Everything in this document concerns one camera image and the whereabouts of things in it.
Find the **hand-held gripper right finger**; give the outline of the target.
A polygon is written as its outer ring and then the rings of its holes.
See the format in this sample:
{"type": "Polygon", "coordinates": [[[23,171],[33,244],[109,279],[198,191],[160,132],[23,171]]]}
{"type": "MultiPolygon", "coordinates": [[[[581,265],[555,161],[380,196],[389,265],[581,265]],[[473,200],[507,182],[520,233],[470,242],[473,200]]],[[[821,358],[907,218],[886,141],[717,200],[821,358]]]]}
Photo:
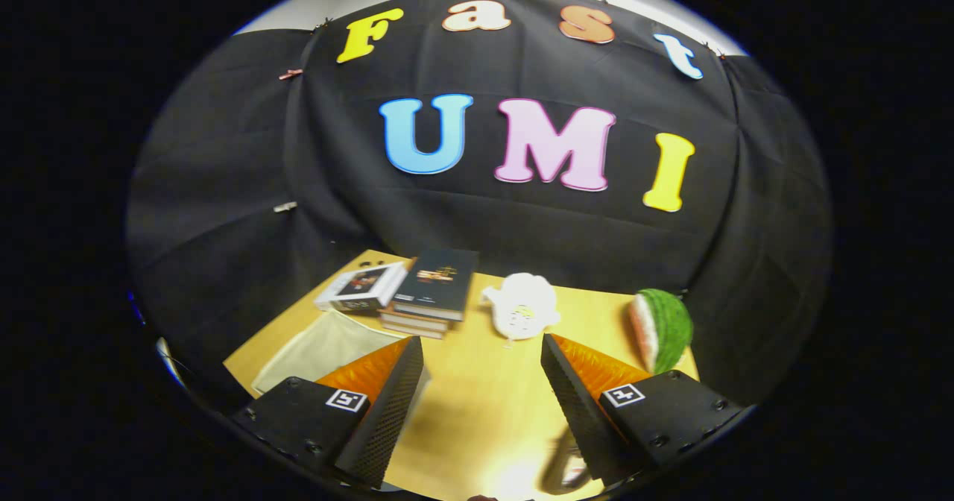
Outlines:
{"type": "Polygon", "coordinates": [[[554,333],[541,366],[583,460],[612,485],[668,473],[748,415],[680,370],[650,374],[554,333]]]}

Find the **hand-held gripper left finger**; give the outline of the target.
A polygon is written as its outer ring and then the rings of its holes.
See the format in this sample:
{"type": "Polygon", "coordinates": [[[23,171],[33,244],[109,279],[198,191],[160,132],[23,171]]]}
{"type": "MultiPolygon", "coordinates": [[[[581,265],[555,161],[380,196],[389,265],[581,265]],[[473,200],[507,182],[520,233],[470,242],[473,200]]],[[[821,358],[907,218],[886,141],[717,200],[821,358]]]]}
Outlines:
{"type": "Polygon", "coordinates": [[[287,376],[231,421],[304,473],[380,488],[424,367],[413,335],[317,381],[287,376]]]}

